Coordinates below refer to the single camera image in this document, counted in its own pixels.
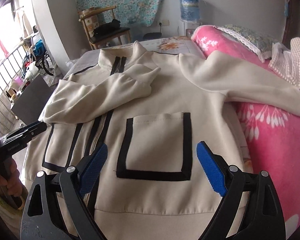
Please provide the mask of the left forearm fluffy sleeve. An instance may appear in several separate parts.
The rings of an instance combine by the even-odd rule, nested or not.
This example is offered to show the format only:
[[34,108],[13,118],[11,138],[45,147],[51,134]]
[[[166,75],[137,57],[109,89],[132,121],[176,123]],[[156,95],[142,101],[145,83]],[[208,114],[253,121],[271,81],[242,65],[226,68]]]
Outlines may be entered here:
[[28,190],[24,185],[22,185],[22,189],[23,190],[20,195],[22,204],[21,207],[17,209],[7,204],[0,196],[0,217],[5,222],[7,227],[11,230],[11,232],[15,235],[15,237],[17,237],[17,239],[20,239],[21,218],[28,195]]

